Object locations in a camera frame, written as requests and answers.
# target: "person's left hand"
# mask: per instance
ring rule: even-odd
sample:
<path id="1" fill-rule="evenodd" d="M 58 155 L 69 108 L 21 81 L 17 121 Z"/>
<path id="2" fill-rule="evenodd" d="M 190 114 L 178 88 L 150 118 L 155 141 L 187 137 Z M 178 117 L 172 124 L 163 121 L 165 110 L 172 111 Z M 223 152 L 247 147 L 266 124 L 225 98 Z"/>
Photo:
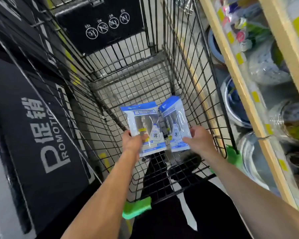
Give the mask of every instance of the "person's left hand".
<path id="1" fill-rule="evenodd" d="M 144 135 L 137 135 L 132 137 L 131 131 L 126 130 L 122 134 L 122 146 L 123 146 L 123 152 L 124 151 L 131 151 L 132 153 L 136 154 L 136 161 L 139 159 L 139 151 L 145 142 L 145 140 L 148 138 L 147 134 Z"/>

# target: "shelf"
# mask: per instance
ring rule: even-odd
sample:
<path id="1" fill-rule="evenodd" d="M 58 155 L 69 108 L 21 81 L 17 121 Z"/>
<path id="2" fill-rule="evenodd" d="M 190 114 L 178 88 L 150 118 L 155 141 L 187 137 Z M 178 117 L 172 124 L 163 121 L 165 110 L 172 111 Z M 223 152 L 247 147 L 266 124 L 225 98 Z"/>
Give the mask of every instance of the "shelf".
<path id="1" fill-rule="evenodd" d="M 287 0 L 259 1 L 299 92 L 299 24 L 295 22 L 296 17 L 289 17 Z"/>
<path id="2" fill-rule="evenodd" d="M 220 51 L 234 81 L 247 116 L 254 129 L 255 135 L 260 138 L 259 144 L 272 172 L 277 188 L 284 201 L 299 209 L 299 190 L 295 185 L 293 174 L 288 167 L 284 150 L 280 142 L 271 136 L 268 109 L 259 86 L 250 77 L 246 57 L 240 52 L 231 28 L 222 27 L 224 18 L 219 0 L 199 0 L 209 24 L 213 30 Z"/>

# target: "wire mesh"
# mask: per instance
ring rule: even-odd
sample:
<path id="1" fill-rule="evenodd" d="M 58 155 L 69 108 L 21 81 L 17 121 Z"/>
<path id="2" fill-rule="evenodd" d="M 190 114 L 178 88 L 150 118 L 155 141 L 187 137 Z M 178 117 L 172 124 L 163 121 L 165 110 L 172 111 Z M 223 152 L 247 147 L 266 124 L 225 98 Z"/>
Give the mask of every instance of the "wire mesh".
<path id="1" fill-rule="evenodd" d="M 67 119 L 59 124 L 90 171 L 103 181 L 122 153 L 121 134 L 128 123 L 121 105 L 150 101 L 160 105 L 171 95 L 181 97 L 189 125 L 208 129 L 226 157 L 226 144 L 236 146 L 196 0 L 191 0 L 191 12 L 177 0 L 139 0 L 142 32 L 91 55 L 80 53 L 58 17 L 102 1 L 20 0 L 32 15 L 7 2 L 18 18 L 0 8 L 0 49 L 22 72 L 45 109 L 56 120 Z M 51 79 L 59 86 L 51 85 Z M 54 106 L 64 112 L 56 114 Z M 128 201 L 151 196 L 157 203 L 199 183 L 194 175 L 215 177 L 204 158 L 189 150 L 141 158 L 133 170 Z"/>

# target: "hand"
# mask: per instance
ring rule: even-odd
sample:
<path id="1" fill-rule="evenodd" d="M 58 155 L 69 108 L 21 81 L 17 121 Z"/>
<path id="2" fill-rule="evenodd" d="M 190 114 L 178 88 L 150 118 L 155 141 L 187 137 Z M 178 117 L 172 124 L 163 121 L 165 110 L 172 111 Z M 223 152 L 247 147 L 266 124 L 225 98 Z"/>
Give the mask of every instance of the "hand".
<path id="1" fill-rule="evenodd" d="M 140 158 L 139 151 L 145 142 L 145 140 L 148 138 L 147 134 L 144 134 L 143 136 L 137 135 L 132 137 L 131 131 L 126 130 L 122 134 L 122 146 L 123 146 L 123 152 L 124 151 L 131 151 L 132 153 L 136 154 L 136 161 Z"/>
<path id="2" fill-rule="evenodd" d="M 208 159 L 220 155 L 214 145 L 213 136 L 202 126 L 190 128 L 192 138 L 184 137 L 183 141 L 200 156 Z"/>

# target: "shopping cart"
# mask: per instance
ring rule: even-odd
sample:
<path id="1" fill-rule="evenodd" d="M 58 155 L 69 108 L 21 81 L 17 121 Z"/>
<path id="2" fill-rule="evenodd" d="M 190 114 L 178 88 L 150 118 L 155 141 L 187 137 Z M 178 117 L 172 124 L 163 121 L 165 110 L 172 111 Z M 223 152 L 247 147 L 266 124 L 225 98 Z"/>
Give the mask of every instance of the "shopping cart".
<path id="1" fill-rule="evenodd" d="M 226 145 L 237 150 L 196 0 L 190 14 L 177 0 L 0 2 L 0 48 L 100 182 L 122 153 L 121 134 L 128 124 L 120 106 L 160 105 L 179 96 L 189 125 L 208 129 L 224 158 Z M 102 18 L 90 12 L 106 12 L 105 7 L 113 10 Z M 57 80 L 58 88 L 46 76 Z M 169 144 L 162 120 L 160 126 Z M 189 150 L 140 158 L 125 217 L 135 215 L 140 201 L 153 205 L 199 183 L 194 175 L 215 177 L 204 158 Z"/>

